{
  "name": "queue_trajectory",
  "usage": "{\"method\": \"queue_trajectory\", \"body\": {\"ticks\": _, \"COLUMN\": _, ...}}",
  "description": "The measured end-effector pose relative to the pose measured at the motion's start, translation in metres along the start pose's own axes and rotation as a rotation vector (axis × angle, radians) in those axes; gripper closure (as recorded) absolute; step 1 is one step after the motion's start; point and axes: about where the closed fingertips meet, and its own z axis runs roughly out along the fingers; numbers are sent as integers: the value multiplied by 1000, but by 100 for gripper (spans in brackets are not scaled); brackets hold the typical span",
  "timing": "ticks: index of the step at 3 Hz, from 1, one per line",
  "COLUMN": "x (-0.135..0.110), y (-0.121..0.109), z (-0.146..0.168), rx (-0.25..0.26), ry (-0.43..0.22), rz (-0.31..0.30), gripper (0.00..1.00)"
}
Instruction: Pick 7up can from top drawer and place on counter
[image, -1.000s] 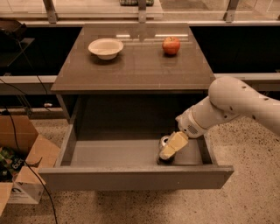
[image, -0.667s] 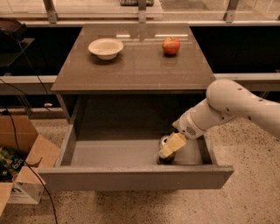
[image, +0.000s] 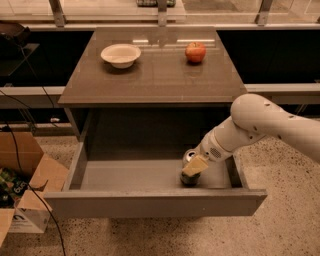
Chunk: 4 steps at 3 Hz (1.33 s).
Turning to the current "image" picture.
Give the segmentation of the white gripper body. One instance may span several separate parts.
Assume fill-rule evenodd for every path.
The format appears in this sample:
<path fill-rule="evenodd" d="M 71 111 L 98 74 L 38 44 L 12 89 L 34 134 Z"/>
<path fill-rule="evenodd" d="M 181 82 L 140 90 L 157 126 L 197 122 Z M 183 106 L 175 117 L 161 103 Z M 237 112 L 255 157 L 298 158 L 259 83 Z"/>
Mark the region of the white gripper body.
<path fill-rule="evenodd" d="M 232 156 L 231 152 L 226 151 L 219 145 L 213 131 L 208 132 L 203 137 L 195 151 L 213 162 L 221 162 Z"/>

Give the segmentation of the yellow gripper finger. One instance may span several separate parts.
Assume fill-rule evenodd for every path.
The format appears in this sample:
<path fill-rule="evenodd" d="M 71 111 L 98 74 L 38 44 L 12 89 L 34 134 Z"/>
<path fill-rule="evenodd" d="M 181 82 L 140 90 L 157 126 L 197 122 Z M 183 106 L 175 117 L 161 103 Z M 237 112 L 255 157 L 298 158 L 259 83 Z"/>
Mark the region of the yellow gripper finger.
<path fill-rule="evenodd" d="M 193 155 L 184 164 L 184 167 L 182 168 L 182 172 L 185 175 L 191 177 L 193 175 L 201 173 L 207 168 L 208 168 L 208 162 L 203 156 Z"/>

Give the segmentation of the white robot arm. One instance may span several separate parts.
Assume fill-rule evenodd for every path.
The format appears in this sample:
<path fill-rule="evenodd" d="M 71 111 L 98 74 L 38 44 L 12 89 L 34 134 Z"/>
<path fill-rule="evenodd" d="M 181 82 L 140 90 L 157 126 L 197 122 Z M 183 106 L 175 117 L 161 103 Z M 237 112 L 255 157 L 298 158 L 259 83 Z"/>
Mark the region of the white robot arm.
<path fill-rule="evenodd" d="M 266 135 L 320 162 L 319 121 L 288 113 L 260 95 L 244 94 L 232 103 L 230 116 L 184 154 L 182 175 L 196 176 L 209 167 L 208 161 L 224 161 Z"/>

